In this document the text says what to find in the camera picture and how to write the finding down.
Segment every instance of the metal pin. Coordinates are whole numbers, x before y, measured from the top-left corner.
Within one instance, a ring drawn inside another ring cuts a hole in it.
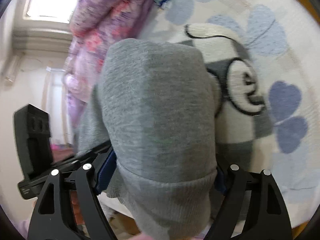
[[[269,175],[271,175],[271,171],[269,171],[269,170],[263,170],[263,174],[269,176]]]
[[[238,166],[237,164],[231,164],[230,168],[231,168],[233,171],[239,170],[239,166]]]
[[[58,169],[54,169],[54,170],[51,171],[51,175],[52,176],[56,176],[58,174],[59,174],[59,170]]]
[[[82,166],[82,168],[84,169],[84,170],[90,170],[91,169],[91,167],[92,167],[92,165],[90,164],[90,163],[86,163],[86,164],[84,164],[83,166]]]

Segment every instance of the floral fabric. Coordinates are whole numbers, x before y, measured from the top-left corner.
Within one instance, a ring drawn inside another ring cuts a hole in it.
[[[72,126],[79,121],[97,82],[106,53],[113,43],[139,34],[153,0],[79,0],[70,28],[73,41],[65,62],[63,82],[68,88]],[[78,107],[71,102],[78,102]]]

